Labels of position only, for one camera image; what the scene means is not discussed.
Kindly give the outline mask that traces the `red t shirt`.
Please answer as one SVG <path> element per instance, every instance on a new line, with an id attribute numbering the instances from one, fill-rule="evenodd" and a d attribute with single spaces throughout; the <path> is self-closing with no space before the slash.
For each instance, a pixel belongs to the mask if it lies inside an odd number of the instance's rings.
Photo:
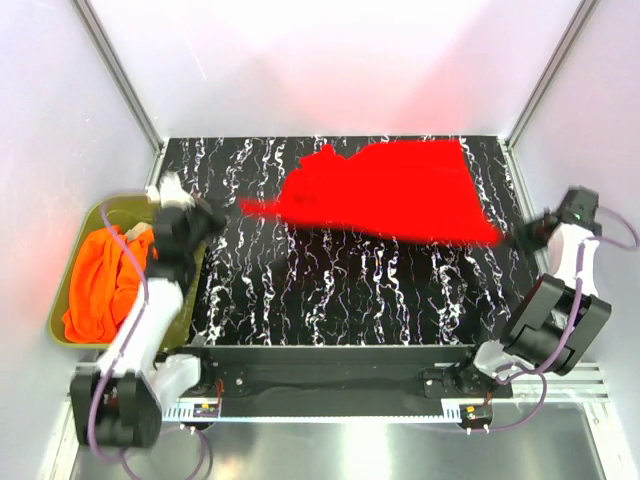
<path id="1" fill-rule="evenodd" d="M 277 197 L 239 204 L 247 215 L 296 227 L 411 243 L 493 247 L 503 239 L 483 211 L 457 140 L 375 143 L 350 157 L 326 145 L 301 159 Z"/>

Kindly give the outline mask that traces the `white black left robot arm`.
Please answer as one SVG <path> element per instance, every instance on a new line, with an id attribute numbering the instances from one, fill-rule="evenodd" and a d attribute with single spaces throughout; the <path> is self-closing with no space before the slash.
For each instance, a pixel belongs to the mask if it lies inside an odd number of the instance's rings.
<path id="1" fill-rule="evenodd" d="M 105 447 L 152 447 L 179 397 L 187 390 L 206 395 L 216 382 L 214 369 L 194 355 L 154 362 L 187 301 L 205 242 L 226 228 L 226 212 L 185 191 L 175 172 L 163 174 L 147 196 L 159 207 L 147 261 L 134 266 L 140 277 L 136 299 L 114 341 L 70 382 L 78 441 L 95 454 Z"/>

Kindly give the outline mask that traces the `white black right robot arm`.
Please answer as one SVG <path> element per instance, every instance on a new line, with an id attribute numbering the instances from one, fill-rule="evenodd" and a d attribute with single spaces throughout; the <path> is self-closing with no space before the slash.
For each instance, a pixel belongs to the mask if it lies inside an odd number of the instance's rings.
<path id="1" fill-rule="evenodd" d="M 568 189 L 559 206 L 512 229 L 510 246 L 546 250 L 549 269 L 512 313 L 497 340 L 485 341 L 443 373 L 463 397 L 482 397 L 523 374 L 569 373 L 611 315 L 595 287 L 594 256 L 602 241 L 599 196 Z"/>

